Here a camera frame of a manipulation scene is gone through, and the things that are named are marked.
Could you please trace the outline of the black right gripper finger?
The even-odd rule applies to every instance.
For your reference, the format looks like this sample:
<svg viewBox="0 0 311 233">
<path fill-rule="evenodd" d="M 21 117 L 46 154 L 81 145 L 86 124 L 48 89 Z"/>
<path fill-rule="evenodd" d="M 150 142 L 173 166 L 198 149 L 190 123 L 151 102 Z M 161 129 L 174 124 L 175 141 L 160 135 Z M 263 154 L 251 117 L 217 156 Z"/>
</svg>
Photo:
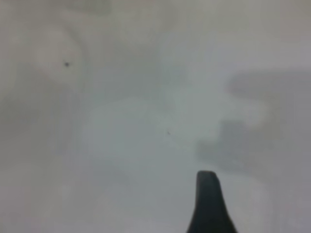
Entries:
<svg viewBox="0 0 311 233">
<path fill-rule="evenodd" d="M 189 233 L 237 233 L 227 211 L 220 181 L 213 171 L 198 171 Z"/>
</svg>

